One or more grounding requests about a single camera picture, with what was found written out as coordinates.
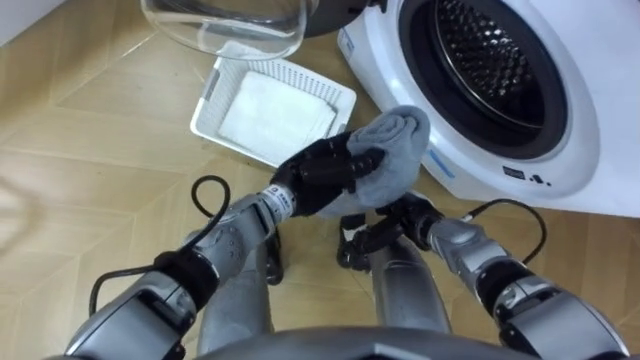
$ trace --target folded towel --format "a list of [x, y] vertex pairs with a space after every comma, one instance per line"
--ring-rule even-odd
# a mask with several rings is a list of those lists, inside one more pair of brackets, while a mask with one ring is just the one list
[[343, 193], [318, 215], [335, 217], [383, 207], [399, 199], [418, 178], [420, 160], [429, 143], [430, 123], [424, 111], [400, 106], [378, 116], [356, 130], [347, 142], [352, 155], [368, 149], [385, 150], [384, 160], [374, 172], [356, 180], [356, 192]]
[[335, 117], [326, 101], [249, 71], [218, 133], [278, 166], [326, 137]]

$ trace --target front-load washing machine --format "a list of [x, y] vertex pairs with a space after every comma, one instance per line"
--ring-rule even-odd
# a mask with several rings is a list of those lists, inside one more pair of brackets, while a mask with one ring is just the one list
[[381, 110], [427, 112], [453, 195], [640, 217], [640, 1], [378, 3], [339, 46]]

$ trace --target plastic basket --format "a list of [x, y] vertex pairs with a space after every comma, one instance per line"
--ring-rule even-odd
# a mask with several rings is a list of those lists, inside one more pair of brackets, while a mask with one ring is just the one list
[[273, 167], [280, 165], [218, 134], [220, 125], [248, 71], [270, 76], [326, 101], [336, 113], [327, 137], [345, 130], [356, 102], [356, 93], [352, 89], [286, 60], [238, 61], [218, 58], [191, 120], [191, 131], [194, 134]]

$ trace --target parquet floor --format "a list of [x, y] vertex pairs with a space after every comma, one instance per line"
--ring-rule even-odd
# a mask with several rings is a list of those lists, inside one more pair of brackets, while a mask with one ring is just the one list
[[[86, 318], [99, 274], [148, 263], [201, 226], [188, 197], [199, 174], [223, 175], [234, 197], [265, 186], [270, 168], [189, 132], [213, 60], [157, 34], [131, 0], [70, 0], [0, 49], [0, 359], [60, 353]], [[354, 127], [378, 113], [335, 35], [306, 42], [292, 60], [358, 91]], [[426, 173], [416, 187], [449, 214], [474, 205]], [[215, 206], [220, 193], [203, 191]], [[533, 269], [604, 311], [640, 352], [640, 222], [543, 213], [549, 245]], [[538, 236], [518, 210], [492, 210], [480, 222], [520, 256]], [[336, 227], [319, 219], [282, 227], [287, 270], [271, 289], [277, 329], [375, 323], [367, 276], [335, 265]], [[481, 307], [425, 257], [455, 331], [495, 341]], [[130, 281], [108, 283], [101, 302]]]

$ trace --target black cable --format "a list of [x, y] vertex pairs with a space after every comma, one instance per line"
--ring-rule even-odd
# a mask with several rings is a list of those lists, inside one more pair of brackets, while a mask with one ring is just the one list
[[[207, 209], [205, 209], [204, 206], [202, 206], [202, 204], [200, 203], [200, 200], [198, 199], [198, 189], [200, 188], [200, 185], [208, 181], [217, 182], [218, 184], [220, 184], [220, 186], [222, 186], [222, 189], [224, 191], [224, 199], [222, 200], [222, 205], [220, 205], [220, 209], [218, 210], [218, 213], [215, 215], [210, 213]], [[199, 178], [198, 180], [196, 180], [191, 186], [191, 200], [193, 201], [193, 204], [195, 205], [195, 207], [198, 210], [200, 210], [200, 212], [204, 214], [206, 217], [210, 218], [210, 220], [207, 223], [207, 225], [202, 230], [200, 230], [198, 234], [196, 234], [196, 236], [194, 236], [191, 240], [189, 240], [179, 250], [178, 253], [184, 253], [192, 250], [193, 247], [200, 240], [204, 239], [204, 237], [207, 236], [207, 234], [211, 232], [211, 230], [213, 230], [213, 228], [218, 224], [218, 222], [220, 221], [224, 213], [227, 211], [227, 208], [229, 208], [229, 202], [231, 200], [231, 189], [229, 188], [229, 184], [223, 178], [215, 175], [205, 175]], [[96, 282], [93, 284], [93, 287], [91, 288], [91, 294], [89, 295], [89, 316], [92, 316], [93, 314], [96, 313], [97, 306], [98, 306], [98, 295], [100, 293], [100, 288], [102, 287], [102, 284], [104, 284], [105, 281], [119, 278], [119, 277], [140, 275], [140, 274], [144, 274], [154, 270], [157, 270], [155, 265], [147, 265], [147, 266], [140, 266], [135, 268], [111, 271], [111, 272], [100, 275], [100, 277], [98, 277], [98, 279], [96, 279]]]
[[487, 203], [484, 203], [480, 206], [478, 206], [477, 208], [469, 211], [467, 213], [467, 215], [465, 215], [463, 217], [463, 220], [465, 221], [471, 221], [471, 219], [477, 217], [478, 215], [480, 215], [481, 213], [483, 213], [485, 210], [487, 210], [488, 208], [496, 205], [496, 204], [511, 204], [511, 205], [515, 205], [518, 206], [520, 208], [523, 208], [525, 210], [527, 210], [529, 213], [531, 213], [533, 215], [533, 217], [536, 218], [536, 220], [538, 221], [538, 224], [540, 225], [540, 240], [538, 241], [538, 245], [536, 245], [535, 248], [533, 248], [533, 250], [529, 253], [529, 255], [527, 255], [524, 260], [522, 260], [523, 264], [528, 264], [529, 262], [531, 262], [531, 260], [533, 260], [536, 256], [538, 256], [538, 254], [540, 253], [540, 251], [542, 250], [542, 248], [544, 247], [544, 245], [547, 243], [547, 225], [544, 222], [544, 219], [542, 218], [542, 216], [540, 216], [540, 214], [531, 206], [525, 204], [525, 203], [521, 203], [520, 201], [516, 201], [516, 200], [511, 200], [511, 199], [496, 199], [496, 200], [492, 200], [489, 201]]

